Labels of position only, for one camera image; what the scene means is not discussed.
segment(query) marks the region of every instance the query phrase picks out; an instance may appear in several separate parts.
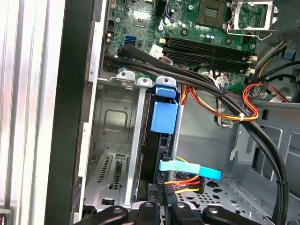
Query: motherboard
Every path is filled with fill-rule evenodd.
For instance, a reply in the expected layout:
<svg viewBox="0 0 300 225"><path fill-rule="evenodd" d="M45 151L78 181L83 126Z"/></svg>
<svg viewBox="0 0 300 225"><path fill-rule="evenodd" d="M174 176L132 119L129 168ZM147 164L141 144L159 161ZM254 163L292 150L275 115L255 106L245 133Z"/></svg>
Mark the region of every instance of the motherboard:
<svg viewBox="0 0 300 225"><path fill-rule="evenodd" d="M105 49L117 55L125 43L146 53L155 46L157 58L174 66L194 68L209 63L217 76L227 78L227 90L237 90L249 77L257 40L226 33L230 4L222 0L111 0ZM259 27L264 10L262 5L244 4L240 26Z"/></svg>

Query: motherboard mounting screw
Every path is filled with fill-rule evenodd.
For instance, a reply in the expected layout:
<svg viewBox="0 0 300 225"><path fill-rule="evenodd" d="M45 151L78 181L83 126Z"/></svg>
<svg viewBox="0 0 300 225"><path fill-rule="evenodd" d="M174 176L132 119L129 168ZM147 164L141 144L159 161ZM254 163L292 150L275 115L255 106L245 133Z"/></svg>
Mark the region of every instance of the motherboard mounting screw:
<svg viewBox="0 0 300 225"><path fill-rule="evenodd" d="M157 29L158 31L163 31L164 27L162 25L159 25Z"/></svg>
<svg viewBox="0 0 300 225"><path fill-rule="evenodd" d="M189 6L188 6L188 10L189 10L189 11L192 11L193 9L194 9L194 6L192 6L192 5L189 5Z"/></svg>

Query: blue sata port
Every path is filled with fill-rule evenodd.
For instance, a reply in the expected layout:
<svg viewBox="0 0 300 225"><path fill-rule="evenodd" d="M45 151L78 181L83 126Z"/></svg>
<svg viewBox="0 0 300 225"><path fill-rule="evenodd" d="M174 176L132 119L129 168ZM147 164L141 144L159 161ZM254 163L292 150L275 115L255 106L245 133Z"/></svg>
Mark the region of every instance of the blue sata port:
<svg viewBox="0 0 300 225"><path fill-rule="evenodd" d="M135 45L136 44L136 37L135 36L131 36L131 35L125 35L124 42Z"/></svg>

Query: black ram slot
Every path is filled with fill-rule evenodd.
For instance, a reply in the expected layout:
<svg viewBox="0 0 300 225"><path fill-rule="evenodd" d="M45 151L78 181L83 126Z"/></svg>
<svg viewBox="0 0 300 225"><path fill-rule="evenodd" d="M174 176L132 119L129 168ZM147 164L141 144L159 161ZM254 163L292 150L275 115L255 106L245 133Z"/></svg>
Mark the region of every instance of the black ram slot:
<svg viewBox="0 0 300 225"><path fill-rule="evenodd" d="M247 58L248 55L247 52L235 49L203 44L174 37L167 38L166 46L169 49L180 50L185 53L200 53L211 57L226 58L228 60L236 61L245 61L243 58Z"/></svg>
<svg viewBox="0 0 300 225"><path fill-rule="evenodd" d="M226 62L220 59L216 58L208 58L203 57L200 55L194 55L184 52L178 52L169 50L166 54L168 58L173 60L177 64L187 64L187 65L195 65L198 66L201 63L209 63L212 65L215 69L221 70L221 71L231 71L231 72L237 72L240 73L241 70L245 71L248 68L248 64L239 64L234 62Z"/></svg>

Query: white cable tie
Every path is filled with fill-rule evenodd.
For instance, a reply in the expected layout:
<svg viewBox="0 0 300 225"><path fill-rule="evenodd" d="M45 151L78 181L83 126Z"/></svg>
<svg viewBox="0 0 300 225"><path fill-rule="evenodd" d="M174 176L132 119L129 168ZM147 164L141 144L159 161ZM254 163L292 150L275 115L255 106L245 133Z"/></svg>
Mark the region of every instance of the white cable tie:
<svg viewBox="0 0 300 225"><path fill-rule="evenodd" d="M244 117L245 117L245 114L240 113L240 121L243 121L243 120L244 120Z"/></svg>

